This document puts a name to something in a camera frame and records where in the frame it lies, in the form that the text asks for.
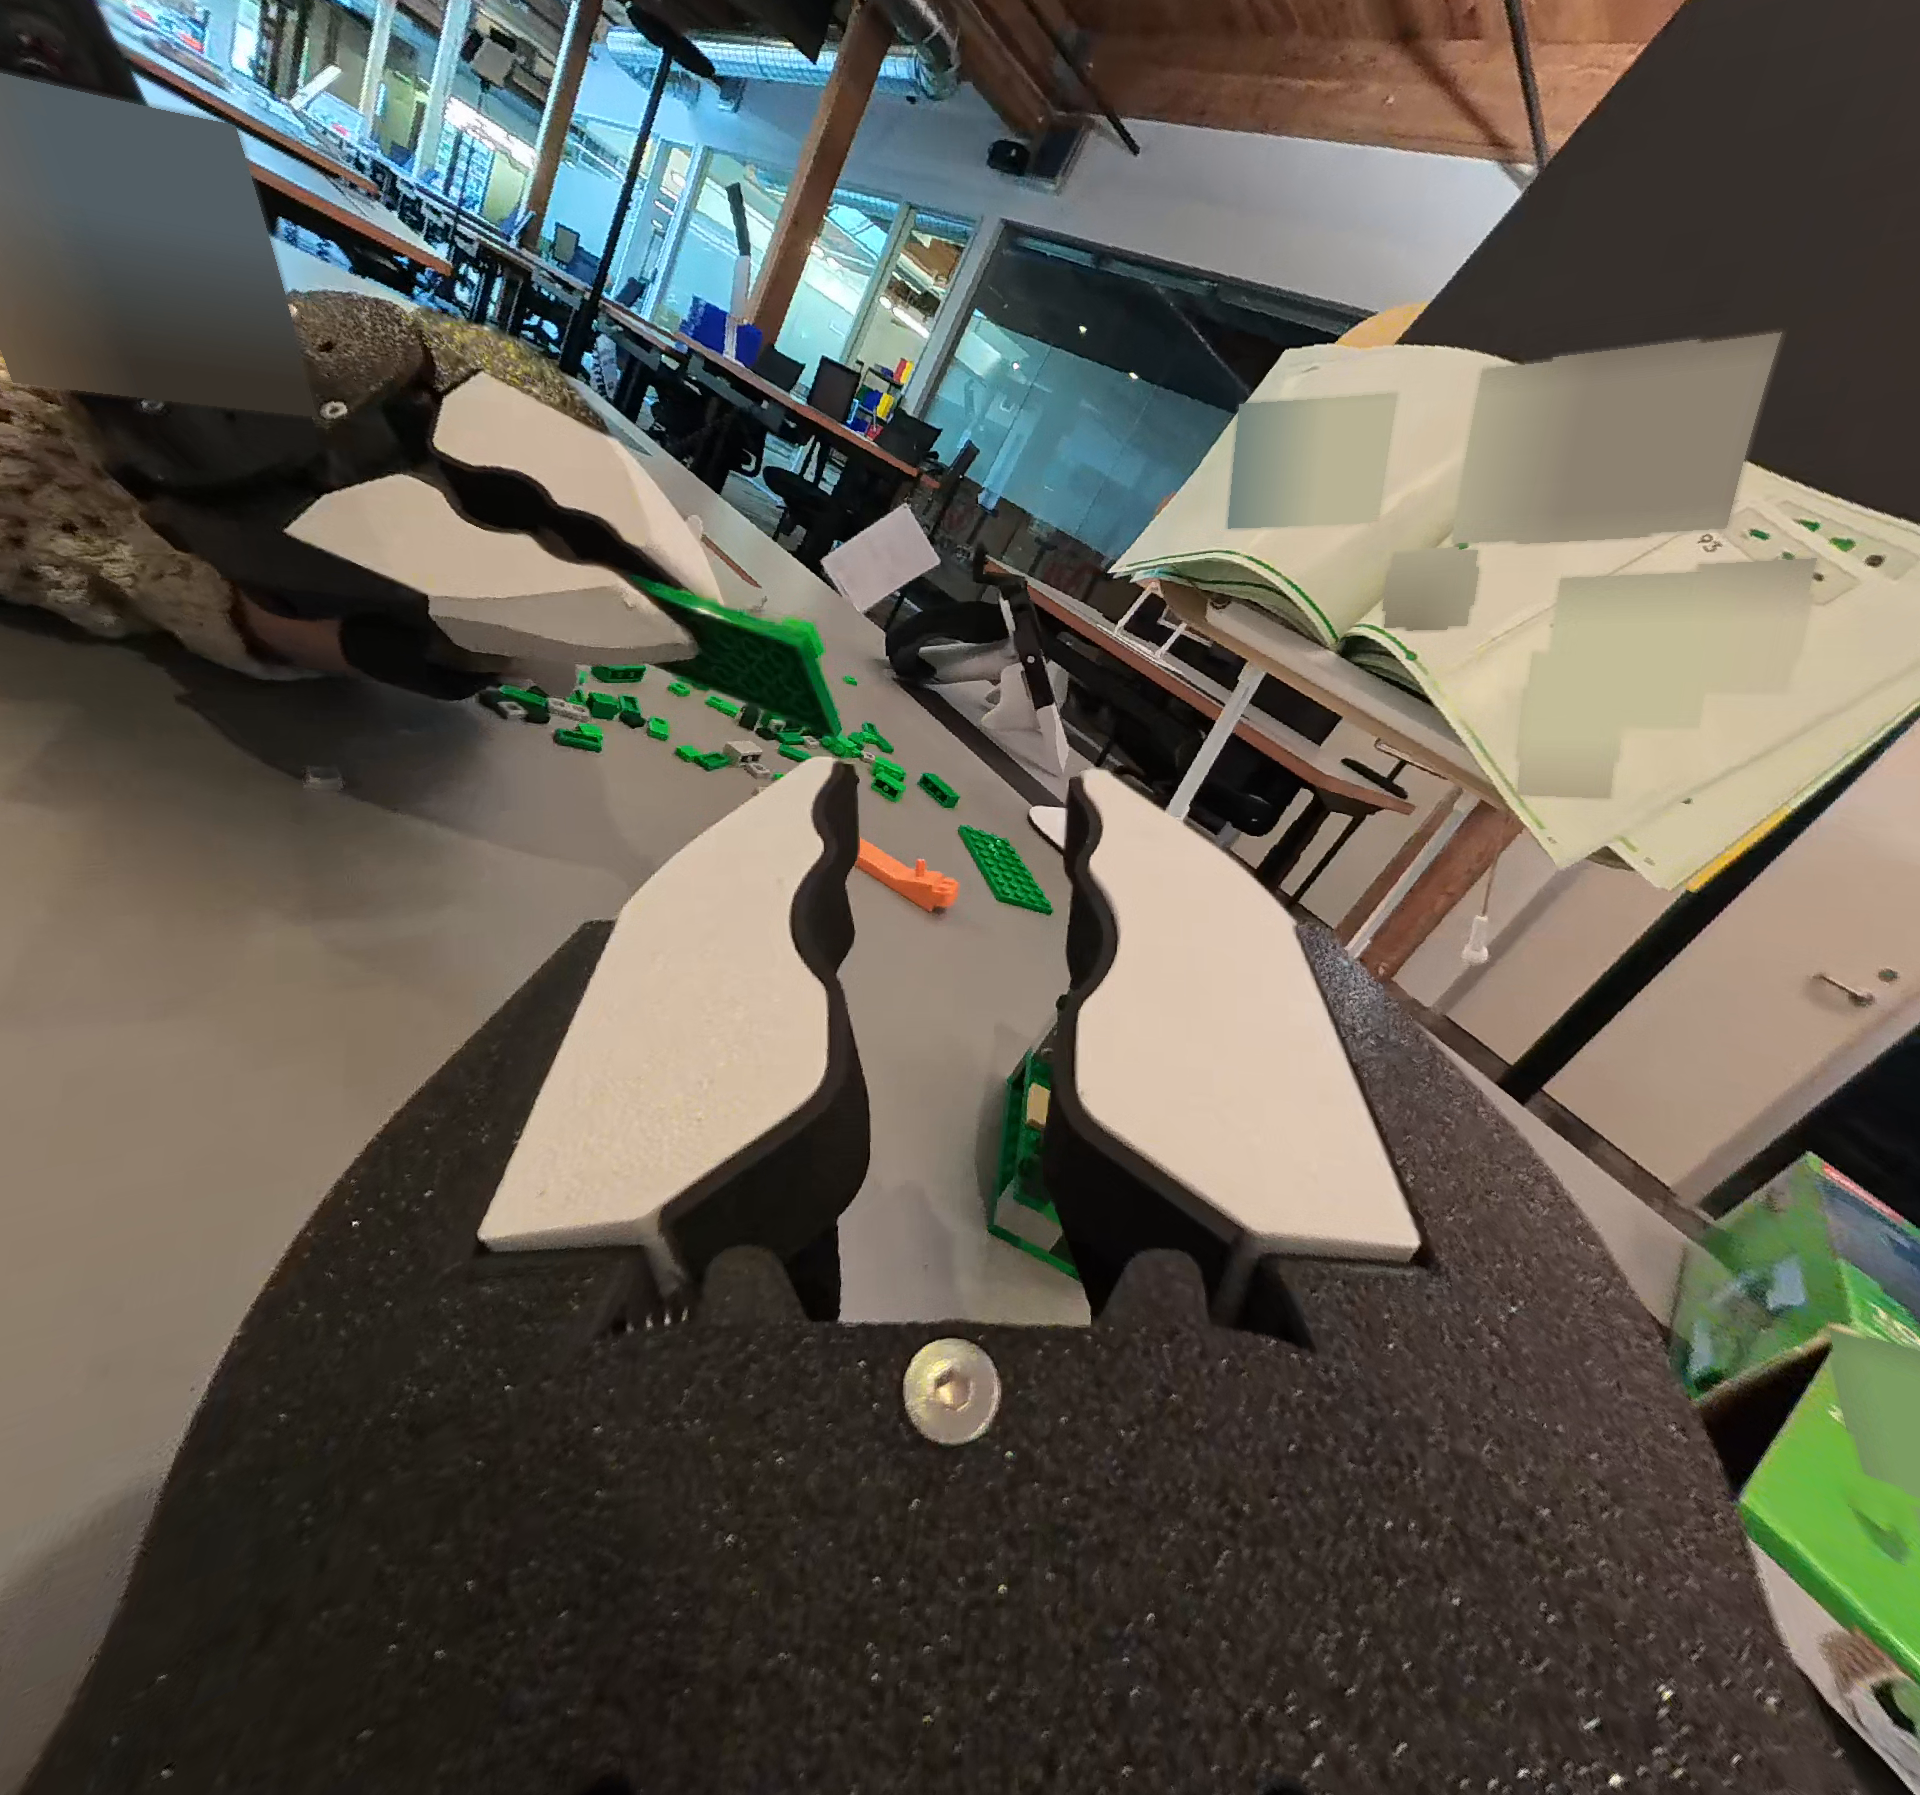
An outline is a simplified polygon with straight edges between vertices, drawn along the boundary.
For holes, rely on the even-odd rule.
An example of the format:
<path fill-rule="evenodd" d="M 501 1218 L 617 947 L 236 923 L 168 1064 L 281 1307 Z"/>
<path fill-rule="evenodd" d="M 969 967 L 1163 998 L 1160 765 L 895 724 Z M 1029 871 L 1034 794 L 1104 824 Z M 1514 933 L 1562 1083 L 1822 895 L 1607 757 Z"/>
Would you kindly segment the black board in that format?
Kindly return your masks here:
<path fill-rule="evenodd" d="M 1673 885 L 1914 705 L 1914 0 L 1684 0 L 1400 349 L 1477 359 L 1384 650 L 1553 857 Z"/>

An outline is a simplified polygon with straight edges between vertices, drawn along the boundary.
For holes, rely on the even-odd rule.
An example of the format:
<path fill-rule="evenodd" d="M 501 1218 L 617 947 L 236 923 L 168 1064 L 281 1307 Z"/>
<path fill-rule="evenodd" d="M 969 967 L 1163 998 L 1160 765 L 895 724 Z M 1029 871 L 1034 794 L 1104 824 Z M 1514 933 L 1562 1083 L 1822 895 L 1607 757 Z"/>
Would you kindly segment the person's left forearm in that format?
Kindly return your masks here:
<path fill-rule="evenodd" d="M 164 635 L 229 673 L 267 680 L 229 579 L 175 549 L 105 473 L 85 417 L 3 374 L 3 602 L 96 636 Z"/>

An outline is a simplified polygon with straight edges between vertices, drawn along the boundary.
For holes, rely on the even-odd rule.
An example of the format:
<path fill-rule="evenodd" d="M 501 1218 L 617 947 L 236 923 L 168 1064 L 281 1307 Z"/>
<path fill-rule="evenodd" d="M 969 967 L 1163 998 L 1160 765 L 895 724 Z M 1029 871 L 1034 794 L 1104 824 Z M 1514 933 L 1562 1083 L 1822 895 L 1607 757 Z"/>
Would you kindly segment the black pole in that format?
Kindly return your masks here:
<path fill-rule="evenodd" d="M 567 333 L 564 333 L 564 342 L 561 342 L 561 359 L 558 364 L 561 364 L 564 374 L 580 369 L 580 364 L 589 354 L 589 342 L 594 337 L 598 307 L 605 300 L 612 275 L 617 270 L 617 242 L 623 242 L 624 223 L 631 223 L 631 205 L 633 205 L 633 193 L 638 193 L 641 160 L 645 160 L 645 150 L 651 140 L 656 113 L 660 113 L 660 104 L 662 104 L 662 86 L 673 85 L 674 65 L 688 61 L 697 80 L 713 75 L 713 65 L 704 61 L 704 53 L 697 53 L 697 47 L 689 47 L 688 38 L 678 38 L 673 32 L 656 33 L 656 53 L 660 56 L 656 56 L 656 69 L 651 69 L 651 80 L 650 80 L 650 99 L 641 107 L 641 122 L 638 122 L 638 134 L 633 134 L 631 165 L 624 165 L 624 177 L 623 177 L 623 186 L 617 186 L 617 197 L 614 197 L 612 232 L 601 242 L 601 251 L 598 251 L 594 275 L 589 283 L 589 293 L 573 309 L 573 321 L 567 321 Z"/>

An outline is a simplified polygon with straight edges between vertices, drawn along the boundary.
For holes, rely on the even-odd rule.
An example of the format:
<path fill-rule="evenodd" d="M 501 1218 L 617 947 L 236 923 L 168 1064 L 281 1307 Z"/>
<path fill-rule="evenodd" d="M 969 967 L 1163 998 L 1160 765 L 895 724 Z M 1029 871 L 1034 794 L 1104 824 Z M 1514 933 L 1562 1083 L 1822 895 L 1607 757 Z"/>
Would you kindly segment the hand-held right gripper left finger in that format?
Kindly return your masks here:
<path fill-rule="evenodd" d="M 871 1163 L 841 967 L 858 780 L 809 760 L 617 913 L 475 1226 L 487 1254 L 794 1255 Z"/>

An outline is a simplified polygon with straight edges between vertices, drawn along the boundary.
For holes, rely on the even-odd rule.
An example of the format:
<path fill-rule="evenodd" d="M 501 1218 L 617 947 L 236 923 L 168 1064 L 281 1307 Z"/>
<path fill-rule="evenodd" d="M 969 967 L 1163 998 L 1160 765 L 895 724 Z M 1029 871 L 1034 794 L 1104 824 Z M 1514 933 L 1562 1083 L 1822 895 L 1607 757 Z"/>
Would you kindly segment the person's left hand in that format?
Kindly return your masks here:
<path fill-rule="evenodd" d="M 286 614 L 278 607 L 255 602 L 243 588 L 229 588 L 229 614 L 248 654 L 264 663 L 342 677 L 358 670 L 342 650 L 339 619 Z"/>

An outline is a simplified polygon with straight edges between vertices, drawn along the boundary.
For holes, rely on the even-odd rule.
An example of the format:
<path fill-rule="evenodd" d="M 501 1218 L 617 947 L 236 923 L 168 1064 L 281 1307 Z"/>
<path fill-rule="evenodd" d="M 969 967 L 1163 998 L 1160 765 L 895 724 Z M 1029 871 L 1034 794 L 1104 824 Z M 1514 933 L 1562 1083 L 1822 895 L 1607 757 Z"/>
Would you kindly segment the lego instruction booklet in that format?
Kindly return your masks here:
<path fill-rule="evenodd" d="M 1115 570 L 1397 680 L 1556 866 L 1680 891 L 1914 714 L 1914 535 L 1749 459 L 1778 342 L 1286 350 Z"/>

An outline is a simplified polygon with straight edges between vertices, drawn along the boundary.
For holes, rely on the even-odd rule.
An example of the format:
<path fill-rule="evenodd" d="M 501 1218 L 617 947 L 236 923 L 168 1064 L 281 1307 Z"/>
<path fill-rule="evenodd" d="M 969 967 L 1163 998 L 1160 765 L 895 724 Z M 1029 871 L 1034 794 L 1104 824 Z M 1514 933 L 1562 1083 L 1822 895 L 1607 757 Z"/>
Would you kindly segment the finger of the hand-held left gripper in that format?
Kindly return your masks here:
<path fill-rule="evenodd" d="M 291 519 L 286 540 L 419 597 L 456 650 L 514 670 L 682 661 L 697 650 L 612 565 L 475 528 L 419 476 L 335 487 Z"/>
<path fill-rule="evenodd" d="M 533 535 L 564 559 L 720 602 L 703 535 L 638 453 L 491 374 L 442 393 L 432 449 L 481 528 Z"/>

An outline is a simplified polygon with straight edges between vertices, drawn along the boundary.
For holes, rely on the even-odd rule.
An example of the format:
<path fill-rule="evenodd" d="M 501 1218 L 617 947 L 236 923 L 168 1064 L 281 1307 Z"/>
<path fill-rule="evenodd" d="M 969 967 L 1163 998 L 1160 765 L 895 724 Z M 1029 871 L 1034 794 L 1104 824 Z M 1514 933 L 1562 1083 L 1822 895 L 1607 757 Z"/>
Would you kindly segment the black and white device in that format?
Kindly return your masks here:
<path fill-rule="evenodd" d="M 993 698 L 981 728 L 1044 775 L 1070 775 L 1061 684 L 1026 586 L 997 586 L 981 600 L 917 607 L 891 619 L 883 643 L 902 684 L 989 684 Z"/>

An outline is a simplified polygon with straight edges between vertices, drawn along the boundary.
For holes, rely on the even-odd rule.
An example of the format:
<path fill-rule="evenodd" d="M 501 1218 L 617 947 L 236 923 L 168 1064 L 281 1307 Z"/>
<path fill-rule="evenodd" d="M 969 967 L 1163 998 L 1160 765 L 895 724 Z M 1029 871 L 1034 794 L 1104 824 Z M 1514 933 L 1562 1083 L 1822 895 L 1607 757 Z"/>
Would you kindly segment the wooden column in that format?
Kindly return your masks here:
<path fill-rule="evenodd" d="M 875 0 L 853 0 L 749 299 L 749 321 L 763 342 L 774 342 L 785 323 L 890 47 L 890 16 Z"/>

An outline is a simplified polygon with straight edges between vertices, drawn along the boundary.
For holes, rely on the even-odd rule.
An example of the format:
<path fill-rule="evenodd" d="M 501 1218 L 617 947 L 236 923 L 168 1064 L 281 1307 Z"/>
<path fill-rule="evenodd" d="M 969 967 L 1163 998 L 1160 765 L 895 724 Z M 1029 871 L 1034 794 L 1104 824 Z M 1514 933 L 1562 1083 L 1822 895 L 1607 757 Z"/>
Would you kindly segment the group of black office chairs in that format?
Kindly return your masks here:
<path fill-rule="evenodd" d="M 853 365 L 819 359 L 806 393 L 800 365 L 763 350 L 753 365 L 688 350 L 656 365 L 650 435 L 711 487 L 749 476 L 774 499 L 774 535 L 799 535 L 799 559 L 819 570 L 832 546 L 884 510 L 911 504 L 940 428 L 903 417 L 902 431 L 858 435 Z"/>

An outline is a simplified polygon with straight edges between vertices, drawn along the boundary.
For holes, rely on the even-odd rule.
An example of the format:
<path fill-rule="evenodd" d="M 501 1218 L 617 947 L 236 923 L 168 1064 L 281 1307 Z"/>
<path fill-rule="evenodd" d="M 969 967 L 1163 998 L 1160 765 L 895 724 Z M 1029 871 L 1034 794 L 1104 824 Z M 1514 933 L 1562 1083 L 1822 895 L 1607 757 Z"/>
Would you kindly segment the green lego block model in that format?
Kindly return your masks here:
<path fill-rule="evenodd" d="M 989 1233 L 1076 1283 L 1079 1270 L 1071 1265 L 1071 1250 L 1061 1230 L 1061 1213 L 1040 1163 L 1061 1008 L 1065 998 L 1056 998 L 1049 1029 L 1020 1053 L 1020 1062 L 1003 1077 Z"/>

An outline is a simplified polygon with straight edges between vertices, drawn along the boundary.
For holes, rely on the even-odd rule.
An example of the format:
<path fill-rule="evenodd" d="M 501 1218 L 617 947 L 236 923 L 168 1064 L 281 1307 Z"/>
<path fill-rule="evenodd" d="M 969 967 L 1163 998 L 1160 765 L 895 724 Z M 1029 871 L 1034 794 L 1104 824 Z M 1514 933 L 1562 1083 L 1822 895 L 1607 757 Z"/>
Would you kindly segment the row of office desks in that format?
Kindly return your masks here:
<path fill-rule="evenodd" d="M 229 104 L 215 85 L 206 85 L 193 74 L 178 74 L 173 61 L 150 53 L 150 50 L 117 50 L 128 69 L 173 95 L 175 104 L 193 107 L 206 118 L 221 118 L 241 128 L 241 145 L 248 155 L 251 178 L 269 190 L 267 210 L 278 215 L 305 215 L 302 230 L 325 232 L 325 235 L 342 235 L 346 251 L 370 255 L 383 251 L 398 265 L 454 279 L 456 275 L 456 248 L 470 248 L 470 261 L 487 265 L 491 270 L 512 266 L 525 283 L 544 279 L 575 309 L 589 309 L 589 291 L 575 283 L 567 270 L 558 265 L 524 251 L 509 244 L 501 232 L 491 232 L 484 223 L 470 219 L 467 210 L 447 219 L 447 244 L 432 244 L 419 230 L 405 224 L 398 210 L 377 202 L 377 190 L 370 177 L 358 177 L 356 168 L 325 155 L 315 145 L 296 140 L 291 134 L 278 134 L 269 122 L 258 122 L 251 111 L 241 104 Z M 902 473 L 903 480 L 930 480 L 930 470 L 917 470 L 911 463 L 890 453 L 883 442 L 853 435 L 852 428 L 837 425 L 828 411 L 813 409 L 809 402 L 794 397 L 788 391 L 772 384 L 759 377 L 753 365 L 739 365 L 732 359 L 720 359 L 717 350 L 704 350 L 703 342 L 688 342 L 674 333 L 662 333 L 650 321 L 641 321 L 633 309 L 614 307 L 612 299 L 598 299 L 592 307 L 598 321 L 617 330 L 633 342 L 650 342 L 660 354 L 697 354 L 711 369 L 729 374 L 745 391 L 754 391 L 772 409 L 774 419 L 794 417 L 815 428 L 832 448 L 858 453 L 871 466 L 883 466 L 890 473 Z"/>

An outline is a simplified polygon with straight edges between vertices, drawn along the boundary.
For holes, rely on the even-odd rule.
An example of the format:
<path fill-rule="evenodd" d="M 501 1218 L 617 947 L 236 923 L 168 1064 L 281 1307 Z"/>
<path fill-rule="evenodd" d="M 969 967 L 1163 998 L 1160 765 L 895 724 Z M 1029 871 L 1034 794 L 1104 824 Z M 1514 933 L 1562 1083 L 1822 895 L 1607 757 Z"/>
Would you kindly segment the green lego base plate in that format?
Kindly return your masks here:
<path fill-rule="evenodd" d="M 1053 918 L 1053 900 L 1012 841 L 969 820 L 961 820 L 954 832 L 997 906 Z"/>
<path fill-rule="evenodd" d="M 800 732 L 841 732 L 837 690 L 824 673 L 824 643 L 813 622 L 749 614 L 717 600 L 631 578 L 660 607 L 689 650 L 673 650 L 669 670 L 735 704 L 754 704 Z"/>

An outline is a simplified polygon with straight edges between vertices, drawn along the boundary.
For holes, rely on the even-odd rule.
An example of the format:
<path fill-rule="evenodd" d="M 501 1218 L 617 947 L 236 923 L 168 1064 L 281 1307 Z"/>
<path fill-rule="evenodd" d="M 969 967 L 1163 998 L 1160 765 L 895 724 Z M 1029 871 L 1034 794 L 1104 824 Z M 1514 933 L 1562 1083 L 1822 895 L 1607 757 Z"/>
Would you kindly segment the pile of lego pieces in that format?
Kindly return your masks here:
<path fill-rule="evenodd" d="M 729 690 L 662 680 L 662 698 L 694 704 L 713 714 L 697 724 L 729 724 L 724 738 L 682 738 L 674 722 L 660 710 L 660 698 L 645 696 L 650 663 L 585 663 L 567 690 L 549 690 L 537 680 L 491 680 L 472 704 L 512 724 L 537 724 L 558 748 L 601 752 L 605 728 L 631 728 L 650 743 L 673 752 L 673 760 L 717 775 L 739 771 L 754 785 L 809 765 L 809 760 L 847 760 L 867 775 L 867 785 L 902 801 L 923 794 L 944 810 L 956 810 L 956 785 L 940 771 L 908 771 L 891 742 L 875 722 L 853 722 L 852 728 L 806 728 L 799 714 L 778 714 L 759 704 L 745 704 Z"/>

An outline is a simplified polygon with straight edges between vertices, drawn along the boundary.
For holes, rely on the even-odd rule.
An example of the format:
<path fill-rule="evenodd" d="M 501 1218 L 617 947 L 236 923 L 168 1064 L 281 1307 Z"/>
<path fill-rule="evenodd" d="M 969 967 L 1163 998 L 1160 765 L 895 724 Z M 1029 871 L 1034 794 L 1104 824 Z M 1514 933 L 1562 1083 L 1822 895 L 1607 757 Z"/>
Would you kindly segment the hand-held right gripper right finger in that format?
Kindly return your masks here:
<path fill-rule="evenodd" d="M 1423 1233 L 1296 923 L 1105 771 L 1070 783 L 1070 989 L 1040 1180 L 1095 1318 L 1146 1254 L 1210 1318 L 1291 1318 L 1283 1265 L 1413 1268 Z"/>

